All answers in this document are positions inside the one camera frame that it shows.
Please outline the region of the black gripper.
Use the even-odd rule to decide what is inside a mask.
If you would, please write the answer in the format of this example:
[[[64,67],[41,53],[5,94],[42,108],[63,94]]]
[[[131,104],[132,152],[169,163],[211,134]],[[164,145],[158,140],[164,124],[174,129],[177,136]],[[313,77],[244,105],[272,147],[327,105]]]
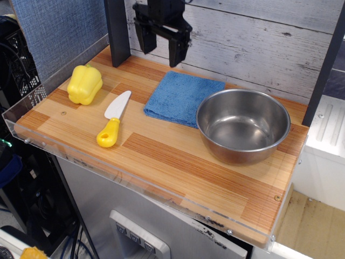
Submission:
[[[191,25],[184,19],[185,1],[147,1],[135,3],[135,31],[141,51],[157,47],[156,35],[169,40],[169,66],[184,61],[190,46]]]

